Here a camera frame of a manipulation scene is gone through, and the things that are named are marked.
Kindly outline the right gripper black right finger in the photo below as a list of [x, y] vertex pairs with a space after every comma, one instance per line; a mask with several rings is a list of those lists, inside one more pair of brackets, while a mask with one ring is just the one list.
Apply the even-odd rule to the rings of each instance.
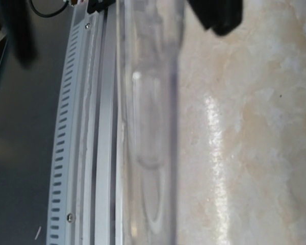
[[205, 30], [225, 36], [237, 28], [243, 18], [243, 0], [188, 0]]

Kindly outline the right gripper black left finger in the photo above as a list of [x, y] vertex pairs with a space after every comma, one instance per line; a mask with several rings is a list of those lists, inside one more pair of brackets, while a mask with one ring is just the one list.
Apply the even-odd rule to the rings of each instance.
[[37, 48], [26, 1], [0, 0], [0, 18], [16, 59], [29, 68], [37, 58]]

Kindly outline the clear magsafe phone case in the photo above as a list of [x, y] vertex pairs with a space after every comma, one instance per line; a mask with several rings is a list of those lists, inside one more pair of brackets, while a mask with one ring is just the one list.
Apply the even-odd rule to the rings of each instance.
[[121, 243], [176, 244], [183, 1], [117, 1]]

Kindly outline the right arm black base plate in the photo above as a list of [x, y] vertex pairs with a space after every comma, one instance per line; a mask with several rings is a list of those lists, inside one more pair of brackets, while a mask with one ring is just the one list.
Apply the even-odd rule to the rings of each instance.
[[108, 9], [116, 0], [88, 0], [87, 13], [101, 12]]

